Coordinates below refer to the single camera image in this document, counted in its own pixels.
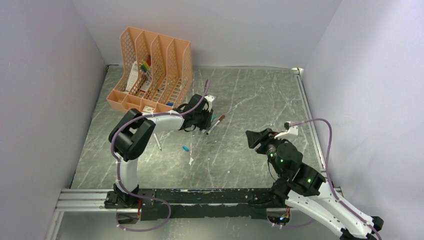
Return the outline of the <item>thin white pen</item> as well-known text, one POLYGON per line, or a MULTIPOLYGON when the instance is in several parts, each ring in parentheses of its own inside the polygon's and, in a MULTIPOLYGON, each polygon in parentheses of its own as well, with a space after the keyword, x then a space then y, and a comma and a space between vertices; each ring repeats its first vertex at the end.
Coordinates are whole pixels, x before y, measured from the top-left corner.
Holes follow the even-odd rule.
POLYGON ((157 146, 158 146, 159 150, 160 150, 160 151, 162 151, 162 145, 161 145, 161 143, 160 143, 160 140, 159 140, 159 138, 158 138, 157 134, 156 134, 156 133, 154 133, 154 134, 153 134, 153 136, 154 136, 154 138, 155 138, 155 141, 156 141, 156 144, 157 144, 157 146))

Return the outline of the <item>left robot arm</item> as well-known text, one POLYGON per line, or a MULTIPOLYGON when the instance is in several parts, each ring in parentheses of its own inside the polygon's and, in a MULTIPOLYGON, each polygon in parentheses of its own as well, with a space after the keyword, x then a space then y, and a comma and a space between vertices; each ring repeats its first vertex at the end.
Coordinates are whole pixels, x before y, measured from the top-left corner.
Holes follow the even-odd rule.
POLYGON ((195 94, 188 103, 166 112, 143 113, 130 109, 109 135, 116 158, 117 179, 113 186, 118 201, 126 208, 139 200, 137 166, 150 138, 160 132, 206 130, 211 126, 215 96, 195 94))

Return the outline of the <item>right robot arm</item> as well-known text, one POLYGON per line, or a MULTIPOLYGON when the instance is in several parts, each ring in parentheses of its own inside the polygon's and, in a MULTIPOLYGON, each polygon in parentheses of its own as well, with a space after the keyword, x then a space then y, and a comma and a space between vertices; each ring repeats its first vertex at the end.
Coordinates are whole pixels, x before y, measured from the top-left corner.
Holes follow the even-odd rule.
POLYGON ((298 209, 320 222, 341 240, 379 240, 384 220, 370 216, 347 201, 313 167, 303 163, 303 154, 284 137, 290 131, 270 128, 245 132, 249 148, 265 155, 277 179, 270 189, 270 202, 298 209))

